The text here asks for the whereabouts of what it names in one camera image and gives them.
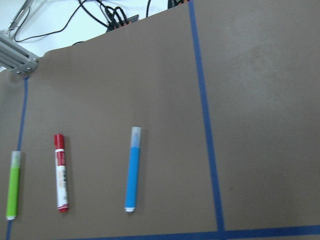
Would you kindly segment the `aluminium frame post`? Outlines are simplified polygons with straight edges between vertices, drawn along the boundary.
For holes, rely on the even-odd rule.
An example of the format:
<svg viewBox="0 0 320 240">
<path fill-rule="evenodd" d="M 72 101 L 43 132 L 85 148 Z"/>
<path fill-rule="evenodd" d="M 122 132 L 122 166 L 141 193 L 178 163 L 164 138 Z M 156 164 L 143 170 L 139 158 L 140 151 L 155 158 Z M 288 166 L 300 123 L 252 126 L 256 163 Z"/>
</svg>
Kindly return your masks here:
<svg viewBox="0 0 320 240">
<path fill-rule="evenodd" d="M 0 66 L 17 75 L 30 73 L 38 67 L 39 57 L 9 38 L 9 33 L 0 31 Z"/>
</svg>

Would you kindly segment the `red marker pen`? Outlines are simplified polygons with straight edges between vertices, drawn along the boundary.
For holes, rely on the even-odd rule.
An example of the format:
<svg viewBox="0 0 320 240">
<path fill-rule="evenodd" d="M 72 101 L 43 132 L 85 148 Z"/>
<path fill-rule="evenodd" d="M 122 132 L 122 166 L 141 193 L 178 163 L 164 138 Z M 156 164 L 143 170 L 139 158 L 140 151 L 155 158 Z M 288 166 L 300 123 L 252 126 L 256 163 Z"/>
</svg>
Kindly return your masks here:
<svg viewBox="0 0 320 240">
<path fill-rule="evenodd" d="M 69 202 L 65 139 L 62 134 L 59 133 L 54 135 L 54 147 L 57 209 L 60 213 L 65 213 L 69 210 Z"/>
</svg>

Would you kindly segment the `green highlighter pen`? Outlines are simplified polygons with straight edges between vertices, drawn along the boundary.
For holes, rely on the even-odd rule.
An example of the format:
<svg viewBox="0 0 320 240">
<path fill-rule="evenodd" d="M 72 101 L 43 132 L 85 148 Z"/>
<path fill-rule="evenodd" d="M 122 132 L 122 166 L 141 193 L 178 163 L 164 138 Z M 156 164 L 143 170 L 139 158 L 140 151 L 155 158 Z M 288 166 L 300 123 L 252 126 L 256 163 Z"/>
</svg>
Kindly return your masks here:
<svg viewBox="0 0 320 240">
<path fill-rule="evenodd" d="M 9 171 L 6 219 L 12 221 L 18 214 L 19 187 L 20 187 L 21 151 L 11 152 Z"/>
</svg>

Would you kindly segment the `blue marker pen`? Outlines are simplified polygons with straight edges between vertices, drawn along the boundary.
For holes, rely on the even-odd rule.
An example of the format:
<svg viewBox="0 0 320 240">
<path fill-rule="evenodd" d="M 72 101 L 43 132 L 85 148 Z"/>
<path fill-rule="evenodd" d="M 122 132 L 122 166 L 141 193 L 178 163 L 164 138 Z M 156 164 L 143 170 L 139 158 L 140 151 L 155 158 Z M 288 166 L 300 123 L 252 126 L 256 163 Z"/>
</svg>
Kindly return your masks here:
<svg viewBox="0 0 320 240">
<path fill-rule="evenodd" d="M 131 129 L 128 174 L 124 210 L 127 213 L 132 213 L 137 205 L 138 179 L 139 179 L 139 164 L 140 164 L 140 149 L 141 149 L 141 133 L 142 128 L 133 126 Z"/>
</svg>

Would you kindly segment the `orange black connector strip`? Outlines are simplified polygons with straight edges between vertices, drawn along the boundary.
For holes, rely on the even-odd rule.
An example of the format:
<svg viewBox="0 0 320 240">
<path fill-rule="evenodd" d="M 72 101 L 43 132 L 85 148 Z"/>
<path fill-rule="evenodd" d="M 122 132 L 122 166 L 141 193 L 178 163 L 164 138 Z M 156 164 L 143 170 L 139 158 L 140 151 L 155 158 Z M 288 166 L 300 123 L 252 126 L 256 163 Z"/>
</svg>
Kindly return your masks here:
<svg viewBox="0 0 320 240">
<path fill-rule="evenodd" d="M 120 6 L 111 7 L 100 5 L 99 8 L 106 19 L 106 33 L 135 23 L 139 20 L 138 14 L 127 17 L 125 11 Z"/>
</svg>

